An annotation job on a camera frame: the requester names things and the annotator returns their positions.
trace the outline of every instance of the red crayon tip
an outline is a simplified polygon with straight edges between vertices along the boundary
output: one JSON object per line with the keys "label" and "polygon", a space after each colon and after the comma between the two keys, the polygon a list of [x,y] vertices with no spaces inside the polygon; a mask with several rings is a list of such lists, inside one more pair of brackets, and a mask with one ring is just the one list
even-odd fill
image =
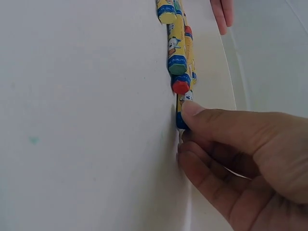
{"label": "red crayon tip", "polygon": [[193,34],[190,26],[185,26],[185,33],[190,33],[191,35]]}
{"label": "red crayon tip", "polygon": [[187,82],[176,81],[175,83],[173,83],[172,89],[175,93],[184,95],[186,92],[189,91],[190,86],[188,85]]}

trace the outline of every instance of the finger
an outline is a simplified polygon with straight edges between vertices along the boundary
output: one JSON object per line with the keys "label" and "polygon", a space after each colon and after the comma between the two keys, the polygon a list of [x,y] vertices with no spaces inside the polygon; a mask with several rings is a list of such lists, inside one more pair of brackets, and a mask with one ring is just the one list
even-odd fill
{"label": "finger", "polygon": [[225,35],[227,33],[227,25],[221,2],[220,0],[211,0],[211,4],[220,34]]}
{"label": "finger", "polygon": [[185,142],[179,146],[178,153],[192,152],[194,153],[209,170],[225,184],[241,193],[250,182],[249,179],[238,177],[228,171],[224,166],[213,160],[198,144],[194,142]]}
{"label": "finger", "polygon": [[212,141],[206,140],[204,137],[198,135],[191,130],[185,130],[181,138],[183,142],[193,141],[197,143],[206,152],[210,152],[214,146],[214,143]]}
{"label": "finger", "polygon": [[179,153],[178,160],[192,184],[228,219],[240,194],[217,178],[193,152]]}
{"label": "finger", "polygon": [[259,169],[250,155],[243,154],[230,146],[208,141],[191,130],[186,130],[182,139],[183,142],[195,142],[210,157],[237,174],[250,179],[260,175]]}
{"label": "finger", "polygon": [[209,155],[231,171],[250,179],[260,175],[259,168],[251,155],[239,152],[227,145],[215,143]]}
{"label": "finger", "polygon": [[227,27],[233,24],[233,0],[221,0],[223,14],[225,15],[225,21]]}
{"label": "finger", "polygon": [[204,139],[232,146],[250,155],[293,122],[285,119],[287,115],[284,114],[205,110],[191,101],[183,104],[181,114],[188,127]]}

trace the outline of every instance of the cartoon print on wrapper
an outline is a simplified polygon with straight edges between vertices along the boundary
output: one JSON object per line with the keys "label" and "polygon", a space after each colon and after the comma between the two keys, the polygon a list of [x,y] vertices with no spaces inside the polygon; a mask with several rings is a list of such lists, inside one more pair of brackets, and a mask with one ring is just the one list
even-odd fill
{"label": "cartoon print on wrapper", "polygon": [[193,101],[193,92],[189,90],[185,95],[180,97],[180,105],[182,106],[185,101]]}
{"label": "cartoon print on wrapper", "polygon": [[176,49],[181,48],[178,44],[181,42],[181,39],[177,39],[176,37],[172,37],[168,42],[168,55],[172,55]]}

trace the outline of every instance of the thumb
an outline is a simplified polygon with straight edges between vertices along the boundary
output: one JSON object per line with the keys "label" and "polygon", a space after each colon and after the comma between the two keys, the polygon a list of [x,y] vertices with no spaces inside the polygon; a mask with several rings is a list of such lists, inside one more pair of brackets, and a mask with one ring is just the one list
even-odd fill
{"label": "thumb", "polygon": [[251,155],[285,129],[285,117],[288,116],[282,113],[205,109],[191,101],[183,104],[181,114],[187,126],[197,135]]}

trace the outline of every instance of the white surface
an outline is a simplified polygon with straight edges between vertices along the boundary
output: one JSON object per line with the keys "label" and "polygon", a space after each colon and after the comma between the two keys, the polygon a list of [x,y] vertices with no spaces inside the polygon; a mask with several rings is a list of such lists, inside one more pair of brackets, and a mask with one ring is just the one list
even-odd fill
{"label": "white surface", "polygon": [[223,40],[237,105],[246,96],[249,110],[308,117],[308,1],[234,4],[234,26]]}
{"label": "white surface", "polygon": [[[234,108],[209,3],[191,2],[196,100]],[[201,208],[216,219],[190,218],[206,200],[189,204],[175,162],[175,96],[155,0],[5,1],[0,29],[1,231],[225,225],[208,204]]]}

